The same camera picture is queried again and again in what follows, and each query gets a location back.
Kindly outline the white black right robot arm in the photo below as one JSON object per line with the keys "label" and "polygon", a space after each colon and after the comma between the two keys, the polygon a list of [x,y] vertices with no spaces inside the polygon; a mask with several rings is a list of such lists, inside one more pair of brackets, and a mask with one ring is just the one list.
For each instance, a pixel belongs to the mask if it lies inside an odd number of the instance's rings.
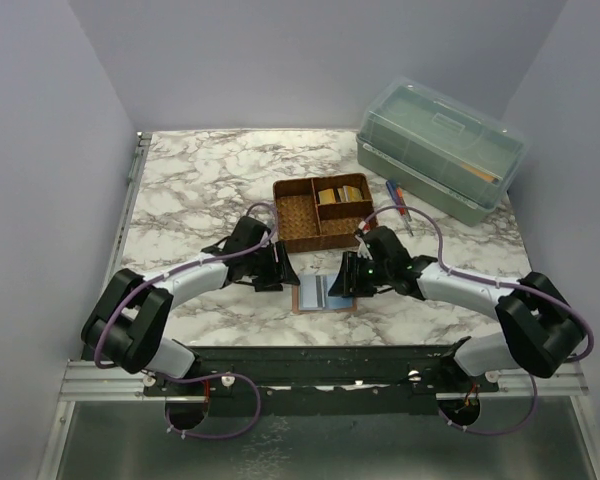
{"label": "white black right robot arm", "polygon": [[476,377],[521,368],[549,378],[588,334],[544,275],[498,280],[445,267],[435,257],[412,256],[393,230],[376,227],[359,238],[357,252],[342,256],[329,289],[332,297],[365,298],[387,291],[421,301],[446,302],[498,322],[499,332],[456,342],[440,367],[440,379],[460,392]]}

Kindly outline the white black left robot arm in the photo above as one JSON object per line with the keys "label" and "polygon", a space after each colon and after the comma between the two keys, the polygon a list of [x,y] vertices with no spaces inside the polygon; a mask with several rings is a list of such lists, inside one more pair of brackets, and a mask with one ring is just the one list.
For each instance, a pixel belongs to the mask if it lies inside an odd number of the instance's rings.
{"label": "white black left robot arm", "polygon": [[130,374],[148,371],[167,377],[181,395],[194,393],[202,380],[196,354],[164,336],[171,311],[207,292],[243,284],[256,292],[298,286],[286,247],[275,230],[249,216],[232,233],[202,249],[189,262],[141,275],[125,268],[109,280],[81,340],[94,352],[98,367],[120,367]]}

